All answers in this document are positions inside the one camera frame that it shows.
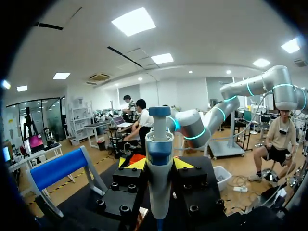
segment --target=white shirt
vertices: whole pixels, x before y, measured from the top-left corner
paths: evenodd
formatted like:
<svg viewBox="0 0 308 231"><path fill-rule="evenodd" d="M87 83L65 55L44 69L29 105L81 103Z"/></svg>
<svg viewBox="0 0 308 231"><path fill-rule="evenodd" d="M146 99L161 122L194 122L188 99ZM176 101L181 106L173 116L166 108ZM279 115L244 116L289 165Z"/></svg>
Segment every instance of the white shirt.
<svg viewBox="0 0 308 231"><path fill-rule="evenodd" d="M153 116L149 115L149 111L146 109L143 109L141 111L141 115L139 117L139 125L152 128L153 127Z"/></svg>

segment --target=sneaker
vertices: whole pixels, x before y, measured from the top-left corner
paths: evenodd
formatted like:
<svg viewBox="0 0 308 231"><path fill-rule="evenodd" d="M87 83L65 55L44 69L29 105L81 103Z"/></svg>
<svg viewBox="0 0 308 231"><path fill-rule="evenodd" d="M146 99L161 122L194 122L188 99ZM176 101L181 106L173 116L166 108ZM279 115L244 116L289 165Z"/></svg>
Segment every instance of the sneaker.
<svg viewBox="0 0 308 231"><path fill-rule="evenodd" d="M259 182L261 182L262 181L262 176L260 177L257 174L255 174L255 175L252 175L252 176L248 177L248 180L249 181L259 181Z"/></svg>
<svg viewBox="0 0 308 231"><path fill-rule="evenodd" d="M278 186L278 182L276 182L276 181L269 181L269 184L273 187L273 188L275 188L275 187L277 187Z"/></svg>

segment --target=white bin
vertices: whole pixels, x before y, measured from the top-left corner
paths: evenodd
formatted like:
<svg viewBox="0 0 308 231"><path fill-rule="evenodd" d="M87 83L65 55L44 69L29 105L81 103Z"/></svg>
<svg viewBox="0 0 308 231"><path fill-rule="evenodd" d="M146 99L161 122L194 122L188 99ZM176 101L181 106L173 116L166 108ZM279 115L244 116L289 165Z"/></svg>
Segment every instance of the white bin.
<svg viewBox="0 0 308 231"><path fill-rule="evenodd" d="M72 139L71 143L72 143L73 146L78 146L80 144L79 140L77 140L77 139Z"/></svg>
<svg viewBox="0 0 308 231"><path fill-rule="evenodd" d="M226 188L228 180L232 177L231 173L228 172L223 166L214 167L215 177L218 178L222 176L224 179L217 182L219 191L222 191Z"/></svg>

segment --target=black shorts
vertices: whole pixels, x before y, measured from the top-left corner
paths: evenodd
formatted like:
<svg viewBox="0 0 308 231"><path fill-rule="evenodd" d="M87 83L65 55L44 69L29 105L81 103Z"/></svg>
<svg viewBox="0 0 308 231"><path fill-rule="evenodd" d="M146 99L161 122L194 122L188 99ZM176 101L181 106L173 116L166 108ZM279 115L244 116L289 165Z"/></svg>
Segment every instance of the black shorts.
<svg viewBox="0 0 308 231"><path fill-rule="evenodd" d="M271 146L270 149L268 149L266 146L265 148L268 150L269 153L269 160L274 160L280 163L280 165L282 166L282 164L285 161L285 155L289 154L289 150L287 149L283 149L283 150L277 150L274 145Z"/></svg>

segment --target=monitor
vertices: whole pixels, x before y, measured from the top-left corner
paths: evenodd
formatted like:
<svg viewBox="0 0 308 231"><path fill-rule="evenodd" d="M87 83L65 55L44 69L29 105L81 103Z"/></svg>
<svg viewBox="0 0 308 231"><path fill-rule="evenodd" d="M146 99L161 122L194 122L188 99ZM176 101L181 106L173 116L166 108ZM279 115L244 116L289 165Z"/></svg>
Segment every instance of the monitor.
<svg viewBox="0 0 308 231"><path fill-rule="evenodd" d="M11 160L11 156L10 156L10 152L9 152L9 147L4 147L2 149L3 152L3 157L4 157L4 161L8 162Z"/></svg>
<svg viewBox="0 0 308 231"><path fill-rule="evenodd" d="M120 117L120 116L113 118L113 120L114 120L114 123L116 125L120 125L120 124L125 123L124 119L122 117Z"/></svg>
<svg viewBox="0 0 308 231"><path fill-rule="evenodd" d="M44 148L43 139L41 134L31 136L29 139L29 146L31 153L38 152Z"/></svg>

